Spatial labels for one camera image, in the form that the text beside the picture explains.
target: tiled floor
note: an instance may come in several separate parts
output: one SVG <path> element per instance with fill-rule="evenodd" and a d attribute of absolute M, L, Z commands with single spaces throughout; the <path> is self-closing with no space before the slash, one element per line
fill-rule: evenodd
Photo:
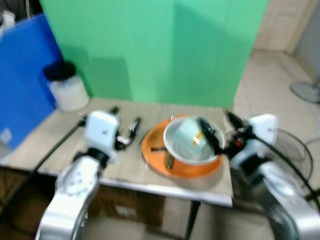
<path fill-rule="evenodd" d="M 310 81 L 307 74 L 283 53 L 253 52 L 238 88 L 234 112 L 245 118 L 271 113 L 279 117 L 280 128 L 303 142 L 319 137 L 319 106 L 306 103 L 289 90 L 294 81 Z M 313 144 L 315 170 L 311 183 L 320 187 L 320 143 Z M 189 202 L 169 198 L 166 202 L 162 229 L 183 236 L 189 213 Z M 89 221 L 84 239 L 169 240 L 168 236 L 151 233 L 139 223 L 106 218 Z M 272 240 L 267 220 L 256 214 L 202 205 L 192 240 Z"/>

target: blue board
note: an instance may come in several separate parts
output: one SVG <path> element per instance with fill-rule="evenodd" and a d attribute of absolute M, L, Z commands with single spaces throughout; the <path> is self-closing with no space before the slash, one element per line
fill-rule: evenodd
<path fill-rule="evenodd" d="M 10 130 L 10 147 L 55 110 L 43 68 L 60 59 L 44 14 L 18 23 L 0 39 L 0 133 Z"/>

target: green screen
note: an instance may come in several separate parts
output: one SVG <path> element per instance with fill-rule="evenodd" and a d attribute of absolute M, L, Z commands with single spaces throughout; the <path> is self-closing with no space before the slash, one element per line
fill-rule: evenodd
<path fill-rule="evenodd" d="M 230 107 L 267 0 L 41 0 L 91 96 Z"/>

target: wooden table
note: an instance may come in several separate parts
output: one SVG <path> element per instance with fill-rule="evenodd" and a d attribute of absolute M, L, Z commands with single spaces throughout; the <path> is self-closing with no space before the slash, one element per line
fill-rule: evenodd
<path fill-rule="evenodd" d="M 114 164 L 107 166 L 101 177 L 103 185 L 127 188 L 168 197 L 191 200 L 191 211 L 185 238 L 190 237 L 200 202 L 232 207 L 232 184 L 229 162 L 223 159 L 220 169 L 209 176 L 193 179 L 174 179 L 152 170 L 141 154 L 141 142 L 145 134 L 158 122 L 178 114 L 201 115 L 225 129 L 223 111 L 217 107 L 130 102 L 105 98 L 92 98 L 81 112 L 56 110 L 45 119 L 15 150 L 5 166 L 31 171 L 43 156 L 80 120 L 94 110 L 120 108 L 119 132 L 126 134 L 129 123 L 142 117 L 139 134 L 133 143 L 118 155 Z M 85 150 L 84 129 L 79 128 L 39 169 L 41 174 L 57 176 L 72 162 L 77 151 Z"/>

